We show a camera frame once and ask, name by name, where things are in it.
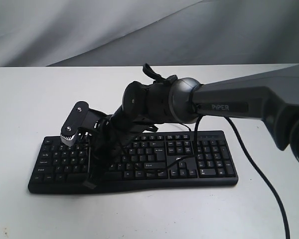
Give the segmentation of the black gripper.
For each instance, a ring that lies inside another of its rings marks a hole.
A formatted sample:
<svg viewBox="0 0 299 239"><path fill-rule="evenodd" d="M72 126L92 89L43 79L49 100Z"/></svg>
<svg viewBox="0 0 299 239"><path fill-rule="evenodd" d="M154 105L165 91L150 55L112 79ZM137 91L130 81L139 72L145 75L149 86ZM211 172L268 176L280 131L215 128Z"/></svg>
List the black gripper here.
<svg viewBox="0 0 299 239"><path fill-rule="evenodd" d="M97 133L93 135L91 146L87 148L87 176L83 185L94 189L107 169L121 155L125 148L150 127L144 122L115 125L112 116L100 120Z"/></svg>

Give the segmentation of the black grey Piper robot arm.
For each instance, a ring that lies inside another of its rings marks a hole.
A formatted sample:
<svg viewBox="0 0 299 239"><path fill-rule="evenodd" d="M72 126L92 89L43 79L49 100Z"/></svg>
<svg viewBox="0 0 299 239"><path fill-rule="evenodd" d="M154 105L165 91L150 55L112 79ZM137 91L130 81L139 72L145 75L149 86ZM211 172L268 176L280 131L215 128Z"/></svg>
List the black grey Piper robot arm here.
<svg viewBox="0 0 299 239"><path fill-rule="evenodd" d="M123 146L151 126L204 116L261 120L277 148L289 146L299 162L299 65L210 84L163 78L148 64L143 72L153 83L130 83L116 112L94 122L87 187L98 186Z"/></svg>

